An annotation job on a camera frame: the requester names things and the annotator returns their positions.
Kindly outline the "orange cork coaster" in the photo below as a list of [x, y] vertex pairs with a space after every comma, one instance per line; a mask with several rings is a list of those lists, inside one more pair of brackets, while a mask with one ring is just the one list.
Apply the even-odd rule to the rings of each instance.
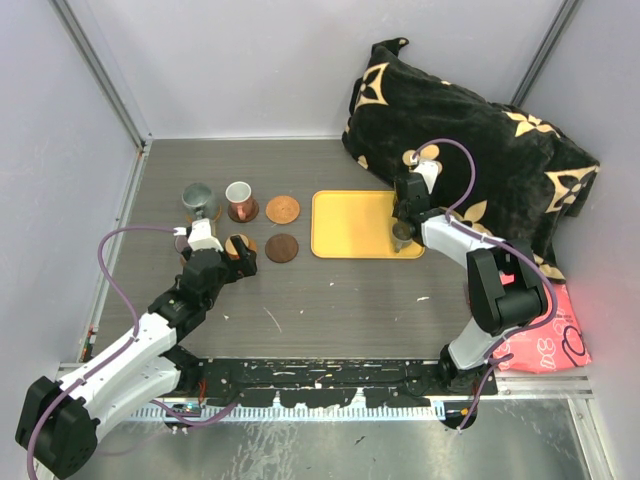
[[[222, 206], [219, 205], [217, 207], [217, 210], [209, 217], [209, 219], [212, 222], [217, 222], [219, 220], [221, 214], [222, 214], [222, 211], [223, 211]], [[196, 221], [198, 219], [202, 219], [201, 211], [197, 211], [194, 215], [190, 215], [190, 214], [186, 215], [186, 220], [187, 220], [187, 222], [189, 224], [193, 223], [194, 221]]]

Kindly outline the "pink mug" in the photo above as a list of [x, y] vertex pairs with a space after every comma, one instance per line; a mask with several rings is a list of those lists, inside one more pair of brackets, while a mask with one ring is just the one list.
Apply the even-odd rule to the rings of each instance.
[[227, 200], [230, 203], [244, 202], [253, 199], [251, 186], [243, 181], [235, 181], [228, 185], [225, 191]]

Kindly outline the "small orange cup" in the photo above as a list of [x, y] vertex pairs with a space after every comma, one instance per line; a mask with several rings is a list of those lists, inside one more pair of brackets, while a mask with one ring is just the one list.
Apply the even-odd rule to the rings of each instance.
[[233, 243], [233, 237], [239, 237], [246, 248], [249, 247], [250, 242], [248, 237], [244, 234], [234, 234], [227, 238], [227, 240], [225, 241], [225, 251], [231, 258], [237, 259], [239, 257], [239, 254], [235, 247], [235, 244]]

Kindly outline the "grey mug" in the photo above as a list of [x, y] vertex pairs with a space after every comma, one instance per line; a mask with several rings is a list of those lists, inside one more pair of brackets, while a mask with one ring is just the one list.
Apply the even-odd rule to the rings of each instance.
[[220, 205], [214, 191], [203, 183], [187, 186], [181, 200], [187, 214], [194, 215], [197, 211], [201, 211], [202, 219], [209, 219]]

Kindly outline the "dark brown wooden coaster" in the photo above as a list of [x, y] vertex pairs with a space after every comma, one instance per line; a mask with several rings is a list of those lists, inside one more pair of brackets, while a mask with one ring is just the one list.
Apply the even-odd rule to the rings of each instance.
[[255, 199], [230, 203], [227, 208], [229, 218], [236, 223], [252, 221], [259, 213], [259, 204]]

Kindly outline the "purple transparent cup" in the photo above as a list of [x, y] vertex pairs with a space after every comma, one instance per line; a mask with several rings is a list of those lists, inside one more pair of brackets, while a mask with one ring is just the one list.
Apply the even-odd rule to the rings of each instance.
[[181, 254], [185, 248], [189, 247], [186, 236], [176, 236], [174, 241], [175, 250]]

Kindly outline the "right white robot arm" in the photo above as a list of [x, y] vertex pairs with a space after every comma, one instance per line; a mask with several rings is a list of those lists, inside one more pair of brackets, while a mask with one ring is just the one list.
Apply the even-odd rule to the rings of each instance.
[[488, 362], [497, 342], [546, 313], [549, 301], [530, 243], [482, 234], [432, 206], [436, 175], [420, 168], [394, 178], [391, 236], [397, 251], [414, 241], [467, 272], [471, 319], [443, 347], [437, 364], [442, 388], [459, 394], [473, 383], [474, 370]]

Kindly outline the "light woven coaster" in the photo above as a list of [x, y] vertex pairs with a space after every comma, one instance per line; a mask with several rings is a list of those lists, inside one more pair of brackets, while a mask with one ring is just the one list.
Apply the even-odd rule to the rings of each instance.
[[279, 195], [267, 203], [265, 214], [274, 224], [289, 224], [298, 218], [300, 204], [291, 196]]

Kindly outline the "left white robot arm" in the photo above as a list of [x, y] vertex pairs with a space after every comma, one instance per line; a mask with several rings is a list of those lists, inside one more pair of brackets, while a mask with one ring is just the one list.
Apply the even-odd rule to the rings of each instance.
[[59, 479], [81, 469], [101, 440], [138, 407], [170, 392], [194, 393], [197, 360], [180, 342], [197, 329], [222, 288], [257, 272], [257, 254], [240, 235], [228, 253], [210, 221], [172, 229], [191, 250], [181, 274], [122, 337], [59, 380], [42, 376], [27, 389], [15, 440], [27, 454], [29, 478], [42, 466]]

